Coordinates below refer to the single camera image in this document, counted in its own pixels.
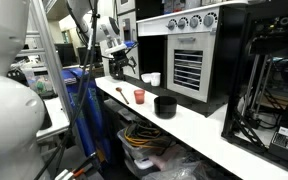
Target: red cup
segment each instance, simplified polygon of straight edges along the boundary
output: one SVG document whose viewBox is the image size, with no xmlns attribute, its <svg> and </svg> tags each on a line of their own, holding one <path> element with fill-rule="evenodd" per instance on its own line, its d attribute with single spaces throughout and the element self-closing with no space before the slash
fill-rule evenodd
<svg viewBox="0 0 288 180">
<path fill-rule="evenodd" d="M 143 104 L 144 103 L 144 94 L 145 94 L 145 91 L 143 89 L 139 89 L 139 90 L 134 91 L 136 104 Z"/>
</svg>

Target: shelf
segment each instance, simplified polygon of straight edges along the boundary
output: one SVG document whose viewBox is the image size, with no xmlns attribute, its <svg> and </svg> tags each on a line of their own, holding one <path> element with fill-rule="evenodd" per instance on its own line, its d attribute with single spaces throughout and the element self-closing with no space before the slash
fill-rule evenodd
<svg viewBox="0 0 288 180">
<path fill-rule="evenodd" d="M 96 84 L 99 89 L 114 97 L 124 107 L 146 117 L 152 123 L 240 178 L 245 180 L 288 180 L 288 171 L 227 142 L 221 137 L 226 116 L 226 105 L 208 118 L 178 105 L 175 117 L 163 120 L 158 118 L 153 111 L 154 99 L 157 97 L 155 94 L 146 91 L 145 103 L 138 105 L 135 103 L 133 93 L 134 90 L 138 89 L 137 86 L 124 81 L 113 80 L 109 76 L 96 78 Z M 116 92 L 116 87 L 123 87 L 123 93 L 130 104 L 125 104 L 122 96 Z"/>
</svg>

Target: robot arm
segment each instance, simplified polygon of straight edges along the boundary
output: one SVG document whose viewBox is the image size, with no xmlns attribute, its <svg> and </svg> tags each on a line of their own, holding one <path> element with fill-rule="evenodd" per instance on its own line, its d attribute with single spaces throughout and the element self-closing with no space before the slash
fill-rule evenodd
<svg viewBox="0 0 288 180">
<path fill-rule="evenodd" d="M 67 0 L 66 4 L 84 38 L 92 37 L 92 24 L 84 20 L 84 16 L 91 10 L 92 2 L 90 0 Z M 130 66 L 135 74 L 134 68 L 137 64 L 133 57 L 127 58 L 126 56 L 127 46 L 120 39 L 120 30 L 115 19 L 108 16 L 98 19 L 95 41 L 106 41 L 108 49 L 105 52 L 114 57 L 109 60 L 109 71 L 114 79 L 124 78 L 123 67 L 125 66 Z"/>
</svg>

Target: ceiling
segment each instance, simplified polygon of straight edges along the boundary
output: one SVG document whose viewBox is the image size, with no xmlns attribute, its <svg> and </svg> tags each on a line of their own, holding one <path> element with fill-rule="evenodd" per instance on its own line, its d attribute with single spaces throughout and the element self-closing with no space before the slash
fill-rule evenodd
<svg viewBox="0 0 288 180">
<path fill-rule="evenodd" d="M 51 21 L 60 21 L 68 15 L 69 15 L 69 12 L 66 8 L 66 0 L 56 0 L 55 4 L 51 7 L 49 12 L 46 14 L 46 17 L 48 20 L 51 20 Z"/>
</svg>

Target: spoon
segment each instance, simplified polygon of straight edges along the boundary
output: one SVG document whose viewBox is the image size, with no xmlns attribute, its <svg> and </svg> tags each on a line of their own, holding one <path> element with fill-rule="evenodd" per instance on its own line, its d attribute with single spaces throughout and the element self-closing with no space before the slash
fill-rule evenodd
<svg viewBox="0 0 288 180">
<path fill-rule="evenodd" d="M 125 98 L 125 96 L 124 96 L 124 95 L 123 95 L 123 93 L 122 93 L 122 88 L 120 88 L 120 87 L 117 87 L 117 88 L 116 88 L 116 91 L 120 92 L 120 93 L 121 93 L 121 95 L 123 96 L 123 98 L 124 98 L 124 101 L 126 102 L 126 104 L 129 104 L 129 103 L 128 103 L 128 101 L 127 101 L 127 99 Z"/>
</svg>

